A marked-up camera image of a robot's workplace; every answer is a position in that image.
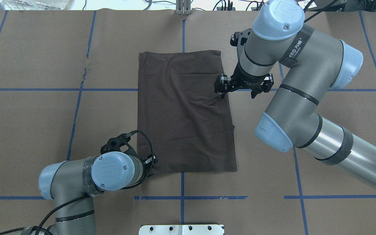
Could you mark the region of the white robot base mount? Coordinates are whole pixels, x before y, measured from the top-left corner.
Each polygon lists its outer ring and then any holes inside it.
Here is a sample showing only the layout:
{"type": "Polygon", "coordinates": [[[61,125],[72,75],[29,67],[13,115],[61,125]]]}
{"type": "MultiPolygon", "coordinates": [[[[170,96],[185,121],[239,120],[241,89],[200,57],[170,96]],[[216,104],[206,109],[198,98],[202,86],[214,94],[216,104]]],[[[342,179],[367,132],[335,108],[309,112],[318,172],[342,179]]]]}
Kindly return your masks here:
{"type": "Polygon", "coordinates": [[[225,235],[224,225],[188,224],[188,225],[145,225],[139,235],[225,235]]]}

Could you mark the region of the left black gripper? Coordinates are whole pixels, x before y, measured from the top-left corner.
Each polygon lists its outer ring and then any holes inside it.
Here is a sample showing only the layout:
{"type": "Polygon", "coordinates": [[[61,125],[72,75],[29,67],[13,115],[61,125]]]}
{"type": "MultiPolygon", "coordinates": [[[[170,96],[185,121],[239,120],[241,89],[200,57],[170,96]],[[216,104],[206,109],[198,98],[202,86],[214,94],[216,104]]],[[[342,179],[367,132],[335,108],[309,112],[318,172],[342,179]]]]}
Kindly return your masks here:
{"type": "Polygon", "coordinates": [[[148,156],[148,159],[142,162],[143,166],[143,174],[141,180],[146,180],[148,177],[152,175],[151,171],[153,165],[158,162],[158,158],[156,156],[148,156]]]}

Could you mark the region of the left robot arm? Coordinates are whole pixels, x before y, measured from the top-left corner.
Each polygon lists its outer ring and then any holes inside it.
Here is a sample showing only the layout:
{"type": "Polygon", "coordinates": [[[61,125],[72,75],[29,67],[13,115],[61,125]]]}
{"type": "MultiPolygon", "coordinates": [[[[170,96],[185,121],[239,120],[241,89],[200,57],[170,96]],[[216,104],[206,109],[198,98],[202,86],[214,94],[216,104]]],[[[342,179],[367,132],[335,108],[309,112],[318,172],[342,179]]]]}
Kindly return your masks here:
{"type": "Polygon", "coordinates": [[[148,176],[157,157],[140,160],[134,154],[113,151],[82,160],[45,167],[39,176],[41,195],[55,208],[40,225],[26,227],[21,235],[95,235],[93,198],[104,191],[130,189],[148,176]]]}

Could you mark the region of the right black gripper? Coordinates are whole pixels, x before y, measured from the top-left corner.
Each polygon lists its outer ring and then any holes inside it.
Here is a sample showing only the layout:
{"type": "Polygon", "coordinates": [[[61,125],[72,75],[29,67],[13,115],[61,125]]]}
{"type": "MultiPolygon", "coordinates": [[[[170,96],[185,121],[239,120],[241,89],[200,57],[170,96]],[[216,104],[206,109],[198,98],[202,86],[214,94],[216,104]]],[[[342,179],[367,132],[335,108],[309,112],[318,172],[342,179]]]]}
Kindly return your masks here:
{"type": "Polygon", "coordinates": [[[217,76],[214,82],[214,92],[220,94],[220,98],[224,99],[231,90],[251,89],[251,98],[254,99],[258,94],[270,92],[273,85],[272,73],[254,76],[245,72],[240,64],[237,64],[231,77],[224,73],[217,76]]]}

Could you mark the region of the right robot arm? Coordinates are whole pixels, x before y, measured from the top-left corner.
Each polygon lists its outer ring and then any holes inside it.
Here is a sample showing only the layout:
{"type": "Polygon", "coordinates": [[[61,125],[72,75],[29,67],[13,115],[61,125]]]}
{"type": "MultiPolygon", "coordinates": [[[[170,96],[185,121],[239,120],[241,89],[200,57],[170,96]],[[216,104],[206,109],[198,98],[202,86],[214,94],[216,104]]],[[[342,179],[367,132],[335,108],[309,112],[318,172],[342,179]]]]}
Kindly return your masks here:
{"type": "Polygon", "coordinates": [[[315,112],[328,89],[341,89],[359,72],[362,53],[305,23],[294,0],[269,0],[252,28],[236,32],[238,62],[231,76],[221,74],[214,91],[250,89],[255,98],[273,86],[278,62],[289,68],[262,114],[255,135],[281,152],[296,147],[325,165],[336,166],[376,189],[376,146],[315,112]]]}

